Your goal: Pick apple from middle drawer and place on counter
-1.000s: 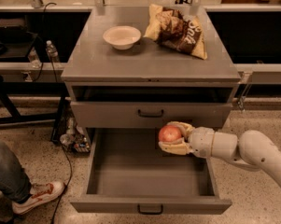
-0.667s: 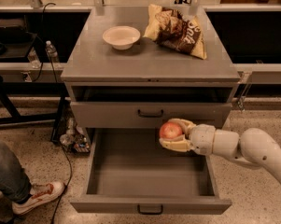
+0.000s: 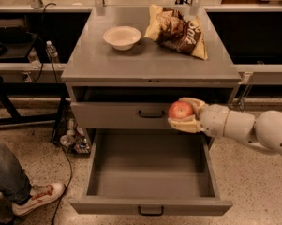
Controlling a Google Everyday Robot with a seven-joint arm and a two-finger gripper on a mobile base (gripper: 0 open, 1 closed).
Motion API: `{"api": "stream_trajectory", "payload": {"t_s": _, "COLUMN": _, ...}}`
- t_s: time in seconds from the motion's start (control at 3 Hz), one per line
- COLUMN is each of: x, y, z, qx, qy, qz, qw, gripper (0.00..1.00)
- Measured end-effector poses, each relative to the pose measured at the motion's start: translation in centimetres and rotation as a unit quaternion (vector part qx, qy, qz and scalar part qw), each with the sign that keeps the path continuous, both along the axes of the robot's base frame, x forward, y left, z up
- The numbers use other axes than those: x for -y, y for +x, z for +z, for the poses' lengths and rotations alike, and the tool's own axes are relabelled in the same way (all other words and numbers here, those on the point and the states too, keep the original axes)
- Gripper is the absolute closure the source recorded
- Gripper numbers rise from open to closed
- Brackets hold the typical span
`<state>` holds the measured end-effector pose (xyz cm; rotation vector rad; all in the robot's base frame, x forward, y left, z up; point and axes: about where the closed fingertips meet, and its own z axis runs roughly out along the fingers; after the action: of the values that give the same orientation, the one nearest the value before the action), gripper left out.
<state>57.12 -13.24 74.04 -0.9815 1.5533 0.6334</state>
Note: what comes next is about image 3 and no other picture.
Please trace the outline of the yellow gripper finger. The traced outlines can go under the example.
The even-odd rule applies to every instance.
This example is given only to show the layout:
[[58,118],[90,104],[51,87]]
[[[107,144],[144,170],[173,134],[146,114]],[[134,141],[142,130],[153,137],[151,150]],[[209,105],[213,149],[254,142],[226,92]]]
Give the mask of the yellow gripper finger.
[[203,100],[192,97],[182,97],[179,99],[179,101],[189,103],[193,108],[193,115],[199,115],[207,107],[207,104]]
[[184,119],[169,118],[168,123],[172,128],[183,132],[198,133],[201,131],[200,121],[196,119],[195,115],[190,115]]

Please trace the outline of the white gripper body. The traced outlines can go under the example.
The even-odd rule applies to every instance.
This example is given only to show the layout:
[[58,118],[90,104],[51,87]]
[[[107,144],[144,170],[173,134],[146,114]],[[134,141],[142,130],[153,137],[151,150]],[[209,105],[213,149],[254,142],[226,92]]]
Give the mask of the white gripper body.
[[230,109],[222,105],[208,105],[200,113],[202,131],[209,137],[220,138],[224,135],[224,126]]

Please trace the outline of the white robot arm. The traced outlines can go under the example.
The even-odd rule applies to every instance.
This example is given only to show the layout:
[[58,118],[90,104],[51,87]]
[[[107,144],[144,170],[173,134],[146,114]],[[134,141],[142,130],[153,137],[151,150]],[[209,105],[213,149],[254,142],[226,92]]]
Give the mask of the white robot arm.
[[168,123],[174,129],[229,138],[255,151],[282,157],[282,112],[267,111],[255,117],[228,106],[182,97],[170,105],[168,114]]

